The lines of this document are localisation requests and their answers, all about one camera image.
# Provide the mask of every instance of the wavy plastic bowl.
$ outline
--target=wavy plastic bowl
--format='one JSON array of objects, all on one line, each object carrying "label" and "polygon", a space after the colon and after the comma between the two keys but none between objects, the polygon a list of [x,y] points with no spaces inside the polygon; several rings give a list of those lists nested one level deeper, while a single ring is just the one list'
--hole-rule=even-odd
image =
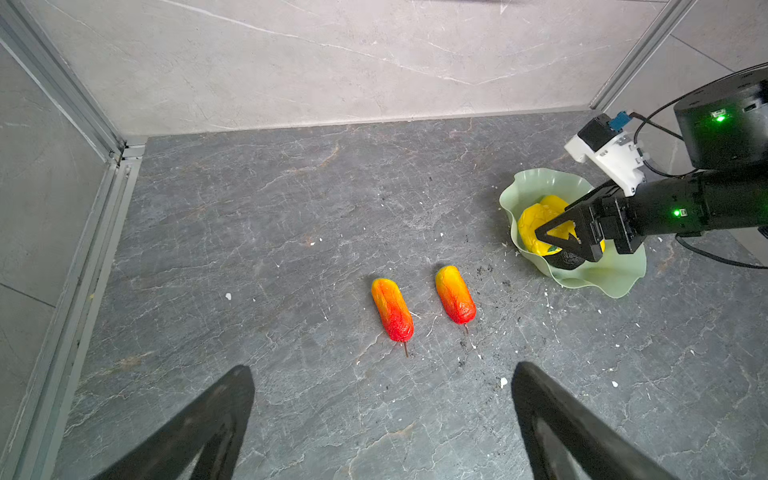
[{"label": "wavy plastic bowl", "polygon": [[619,255],[613,240],[605,241],[605,253],[599,262],[584,262],[573,270],[555,268],[534,253],[525,249],[517,219],[523,210],[536,204],[545,195],[557,195],[568,203],[592,190],[592,186],[578,175],[567,174],[548,168],[534,168],[515,175],[515,181],[507,187],[498,202],[507,212],[511,225],[512,242],[523,257],[530,260],[544,275],[551,277],[565,288],[596,286],[612,297],[626,295],[638,279],[645,276],[645,246],[640,245],[631,255]]}]

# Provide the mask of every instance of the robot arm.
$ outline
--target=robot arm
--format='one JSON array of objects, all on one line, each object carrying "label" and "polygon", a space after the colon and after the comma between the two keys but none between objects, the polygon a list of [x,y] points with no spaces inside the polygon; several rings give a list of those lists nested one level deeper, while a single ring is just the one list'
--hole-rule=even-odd
[{"label": "robot arm", "polygon": [[[691,163],[703,171],[644,183],[637,169],[643,155],[621,130],[627,115],[600,115],[566,150],[576,161],[590,158],[611,179],[536,229],[536,237],[596,262],[603,239],[618,253],[634,253],[651,234],[768,225],[768,68],[708,84],[674,110]],[[569,220],[578,238],[548,235]]]}]

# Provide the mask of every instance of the gray marble floor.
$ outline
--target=gray marble floor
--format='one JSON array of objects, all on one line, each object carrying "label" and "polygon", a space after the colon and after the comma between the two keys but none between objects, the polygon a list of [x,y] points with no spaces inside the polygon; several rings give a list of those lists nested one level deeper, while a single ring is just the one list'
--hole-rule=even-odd
[{"label": "gray marble floor", "polygon": [[[601,179],[562,147],[588,116],[151,139],[57,477],[114,462],[244,363],[238,478],[530,478],[499,384],[527,359],[681,478],[768,478],[766,274],[653,237],[613,300],[504,245],[516,172]],[[749,259],[728,233],[698,243]],[[435,294],[442,263],[478,304],[470,336]],[[376,276],[415,314],[411,358],[382,331]]]}]

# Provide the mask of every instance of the marble surface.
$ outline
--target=marble surface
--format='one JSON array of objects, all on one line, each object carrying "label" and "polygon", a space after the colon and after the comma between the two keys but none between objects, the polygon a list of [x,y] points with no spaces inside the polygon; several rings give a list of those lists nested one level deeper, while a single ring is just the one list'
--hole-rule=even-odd
[{"label": "marble surface", "polygon": [[665,6],[20,2],[117,130],[150,136],[584,106]]},{"label": "marble surface", "polygon": [[[151,139],[56,478],[116,461],[239,363],[256,398],[237,478],[530,478],[500,386],[523,359],[681,478],[766,478],[764,273],[651,237],[613,300],[510,247],[516,172],[601,180],[562,147],[590,114]],[[697,244],[749,260],[728,233]],[[435,294],[444,263],[478,305],[469,336]],[[377,276],[415,314],[408,359]]]}]

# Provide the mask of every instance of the metal corner frame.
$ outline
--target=metal corner frame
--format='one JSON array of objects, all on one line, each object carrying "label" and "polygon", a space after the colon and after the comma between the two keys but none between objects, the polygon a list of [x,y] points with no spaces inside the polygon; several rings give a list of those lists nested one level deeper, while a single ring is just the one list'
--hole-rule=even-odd
[{"label": "metal corner frame", "polygon": [[112,163],[96,195],[0,465],[0,480],[51,478],[141,157]]},{"label": "metal corner frame", "polygon": [[0,44],[105,161],[125,142],[20,0],[0,0]]},{"label": "metal corner frame", "polygon": [[630,50],[616,71],[603,84],[600,91],[589,104],[590,108],[605,111],[618,97],[632,78],[645,65],[661,43],[674,30],[680,20],[694,6],[697,0],[669,0],[648,30]]}]

